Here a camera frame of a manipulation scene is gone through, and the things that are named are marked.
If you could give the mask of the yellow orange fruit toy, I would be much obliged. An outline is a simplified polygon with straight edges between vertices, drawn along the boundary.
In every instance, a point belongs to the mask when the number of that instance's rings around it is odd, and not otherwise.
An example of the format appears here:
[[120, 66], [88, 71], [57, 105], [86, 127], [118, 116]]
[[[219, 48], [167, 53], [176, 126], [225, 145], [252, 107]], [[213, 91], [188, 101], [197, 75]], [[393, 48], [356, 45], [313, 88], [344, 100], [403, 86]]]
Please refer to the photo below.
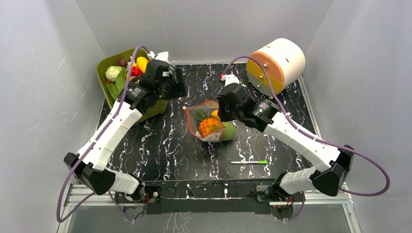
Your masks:
[[217, 119], [217, 120], [220, 119], [219, 116], [218, 116], [218, 110], [214, 110], [214, 111], [210, 114], [210, 116], [211, 116], [212, 118]]

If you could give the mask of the green cabbage toy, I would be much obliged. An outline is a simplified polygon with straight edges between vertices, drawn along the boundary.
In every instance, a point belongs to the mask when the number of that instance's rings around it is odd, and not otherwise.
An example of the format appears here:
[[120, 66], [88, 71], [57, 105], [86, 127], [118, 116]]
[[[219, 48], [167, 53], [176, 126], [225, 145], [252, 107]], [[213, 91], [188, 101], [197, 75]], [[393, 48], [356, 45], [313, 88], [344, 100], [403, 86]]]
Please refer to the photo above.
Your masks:
[[233, 121], [229, 121], [229, 122], [223, 122], [223, 133], [221, 134], [221, 141], [230, 141], [233, 140], [235, 138], [235, 135], [237, 133], [237, 127], [236, 125], [233, 123]]

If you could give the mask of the orange pineapple toy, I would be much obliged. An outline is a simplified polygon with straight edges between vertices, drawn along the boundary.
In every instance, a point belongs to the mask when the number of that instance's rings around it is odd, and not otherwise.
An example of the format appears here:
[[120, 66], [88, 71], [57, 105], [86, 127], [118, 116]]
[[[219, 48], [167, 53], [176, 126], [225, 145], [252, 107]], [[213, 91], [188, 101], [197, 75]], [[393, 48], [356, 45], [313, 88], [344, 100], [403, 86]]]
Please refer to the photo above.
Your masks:
[[196, 112], [197, 129], [201, 137], [205, 137], [220, 128], [219, 120], [210, 116], [212, 112], [199, 110]]

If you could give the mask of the clear zip bag orange zipper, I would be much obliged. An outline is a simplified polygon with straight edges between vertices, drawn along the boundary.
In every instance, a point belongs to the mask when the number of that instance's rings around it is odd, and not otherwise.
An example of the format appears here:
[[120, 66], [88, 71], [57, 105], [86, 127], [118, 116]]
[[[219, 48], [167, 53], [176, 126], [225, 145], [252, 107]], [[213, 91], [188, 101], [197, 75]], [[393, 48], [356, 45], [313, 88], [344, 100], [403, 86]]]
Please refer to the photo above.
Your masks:
[[206, 100], [194, 107], [183, 107], [190, 133], [203, 142], [223, 142], [233, 140], [237, 128], [232, 121], [222, 122], [218, 116], [219, 104]]

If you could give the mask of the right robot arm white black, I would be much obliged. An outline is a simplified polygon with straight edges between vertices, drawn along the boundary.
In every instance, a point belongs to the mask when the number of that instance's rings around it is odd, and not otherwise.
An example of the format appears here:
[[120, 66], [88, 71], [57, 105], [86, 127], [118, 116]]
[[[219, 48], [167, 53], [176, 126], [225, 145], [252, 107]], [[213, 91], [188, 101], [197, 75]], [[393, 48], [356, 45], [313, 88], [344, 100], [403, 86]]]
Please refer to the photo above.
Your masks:
[[240, 84], [223, 87], [217, 100], [221, 121], [238, 120], [273, 136], [312, 164], [304, 170], [281, 174], [271, 187], [259, 191], [259, 196], [286, 201], [293, 194], [308, 190], [318, 190], [331, 197], [338, 194], [351, 169], [352, 153], [318, 142], [317, 136], [310, 131], [300, 133], [302, 127], [294, 128], [275, 103], [265, 98], [253, 99]]

